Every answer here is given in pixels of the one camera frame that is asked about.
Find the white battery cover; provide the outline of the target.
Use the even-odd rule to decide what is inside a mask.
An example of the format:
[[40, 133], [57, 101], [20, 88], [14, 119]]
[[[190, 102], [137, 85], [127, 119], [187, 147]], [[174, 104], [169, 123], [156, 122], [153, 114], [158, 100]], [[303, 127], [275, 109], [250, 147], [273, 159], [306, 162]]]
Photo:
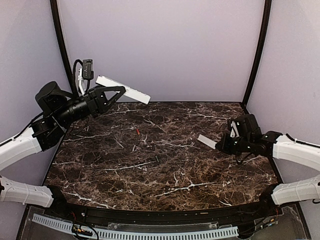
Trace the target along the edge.
[[197, 138], [198, 141], [200, 141], [201, 143], [205, 144], [206, 146], [212, 148], [212, 149], [216, 149], [216, 144], [217, 142], [214, 140], [209, 139], [208, 137], [200, 134]]

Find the white remote control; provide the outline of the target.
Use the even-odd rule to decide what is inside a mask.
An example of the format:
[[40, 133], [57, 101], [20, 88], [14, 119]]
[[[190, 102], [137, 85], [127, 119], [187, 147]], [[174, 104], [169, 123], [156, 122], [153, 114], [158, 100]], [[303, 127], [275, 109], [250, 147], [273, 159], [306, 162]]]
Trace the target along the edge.
[[134, 88], [131, 88], [125, 84], [122, 84], [118, 81], [115, 81], [111, 78], [108, 78], [106, 76], [102, 76], [102, 75], [98, 76], [95, 83], [104, 87], [124, 87], [125, 88], [124, 96], [146, 105], [150, 102], [150, 99], [151, 99], [149, 95], [141, 91], [138, 91]]

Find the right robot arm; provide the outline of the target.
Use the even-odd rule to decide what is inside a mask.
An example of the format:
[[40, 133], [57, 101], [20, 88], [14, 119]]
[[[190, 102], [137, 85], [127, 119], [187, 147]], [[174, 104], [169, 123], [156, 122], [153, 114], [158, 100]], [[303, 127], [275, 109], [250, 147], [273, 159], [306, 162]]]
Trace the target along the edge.
[[[305, 142], [277, 131], [262, 133], [254, 114], [245, 114], [228, 121], [228, 132], [224, 133], [215, 148], [225, 154], [271, 157], [294, 162], [316, 171], [320, 170], [320, 146]], [[271, 186], [269, 197], [255, 205], [255, 213], [266, 217], [275, 205], [291, 202], [318, 200], [320, 198], [320, 176], [292, 183]]]

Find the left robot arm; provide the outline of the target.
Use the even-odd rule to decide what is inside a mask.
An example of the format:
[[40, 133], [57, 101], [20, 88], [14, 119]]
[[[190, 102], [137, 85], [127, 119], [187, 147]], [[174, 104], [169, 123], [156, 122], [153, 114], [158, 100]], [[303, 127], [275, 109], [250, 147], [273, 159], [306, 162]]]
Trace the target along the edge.
[[[96, 86], [83, 96], [75, 97], [62, 90], [57, 82], [43, 86], [35, 96], [42, 112], [18, 134], [0, 144], [0, 168], [56, 146], [66, 129], [75, 121], [88, 116], [97, 117], [107, 112], [126, 92], [123, 86]], [[54, 186], [38, 186], [0, 178], [1, 202], [16, 202], [51, 208], [60, 218], [71, 213], [59, 189]]]

